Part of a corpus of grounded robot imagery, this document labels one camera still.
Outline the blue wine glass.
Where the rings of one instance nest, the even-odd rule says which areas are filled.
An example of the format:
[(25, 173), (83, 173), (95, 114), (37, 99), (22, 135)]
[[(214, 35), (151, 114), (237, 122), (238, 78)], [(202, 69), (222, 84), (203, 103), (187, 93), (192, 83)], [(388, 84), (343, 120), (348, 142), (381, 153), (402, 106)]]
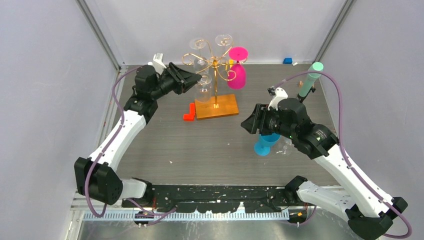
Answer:
[(270, 135), (258, 135), (258, 141), (254, 144), (254, 151), (259, 156), (266, 156), (270, 153), (271, 147), (273, 147), (278, 140), (280, 139), (280, 135), (273, 133)]

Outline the clear stemmed wine glass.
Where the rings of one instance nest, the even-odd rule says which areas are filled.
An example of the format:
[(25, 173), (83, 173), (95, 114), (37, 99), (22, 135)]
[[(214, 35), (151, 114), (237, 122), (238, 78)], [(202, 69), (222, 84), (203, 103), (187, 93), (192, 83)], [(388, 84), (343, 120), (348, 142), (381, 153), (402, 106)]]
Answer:
[(294, 147), (293, 147), (292, 140), (290, 138), (286, 138), (282, 136), (280, 140), (278, 141), (278, 143), (276, 144), (275, 153), (277, 155), (288, 156), (292, 153), (293, 148)]

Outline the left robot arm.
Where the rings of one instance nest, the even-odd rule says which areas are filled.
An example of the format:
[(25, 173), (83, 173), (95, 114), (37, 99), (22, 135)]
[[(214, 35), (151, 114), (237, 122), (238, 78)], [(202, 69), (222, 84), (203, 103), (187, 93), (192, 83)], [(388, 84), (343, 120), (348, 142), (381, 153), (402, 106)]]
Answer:
[(161, 72), (152, 64), (137, 68), (133, 93), (119, 109), (120, 120), (89, 157), (79, 157), (74, 163), (77, 192), (107, 205), (133, 198), (141, 207), (148, 207), (154, 199), (151, 183), (139, 178), (121, 179), (116, 173), (118, 165), (131, 142), (152, 119), (158, 99), (171, 92), (184, 94), (201, 78), (172, 62)]

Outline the clear textured wine glass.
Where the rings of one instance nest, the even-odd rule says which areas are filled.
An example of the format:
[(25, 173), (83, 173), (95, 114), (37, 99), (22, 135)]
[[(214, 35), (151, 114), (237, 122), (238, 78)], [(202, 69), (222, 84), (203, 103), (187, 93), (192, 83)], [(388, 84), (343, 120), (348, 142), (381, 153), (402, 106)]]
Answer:
[(195, 100), (207, 103), (212, 97), (212, 78), (206, 73), (202, 73), (201, 76), (195, 85)]

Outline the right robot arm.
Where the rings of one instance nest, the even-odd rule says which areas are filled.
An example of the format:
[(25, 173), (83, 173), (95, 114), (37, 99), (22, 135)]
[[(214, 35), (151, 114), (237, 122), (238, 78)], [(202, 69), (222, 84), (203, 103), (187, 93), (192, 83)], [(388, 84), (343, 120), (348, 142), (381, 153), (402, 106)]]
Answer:
[(337, 215), (362, 239), (387, 236), (394, 219), (408, 206), (402, 197), (374, 184), (349, 158), (338, 137), (325, 125), (312, 122), (305, 105), (295, 98), (280, 100), (276, 106), (256, 104), (241, 127), (250, 134), (290, 139), (299, 152), (330, 173), (346, 195), (296, 176), (285, 185), (285, 198), (291, 205), (305, 202)]

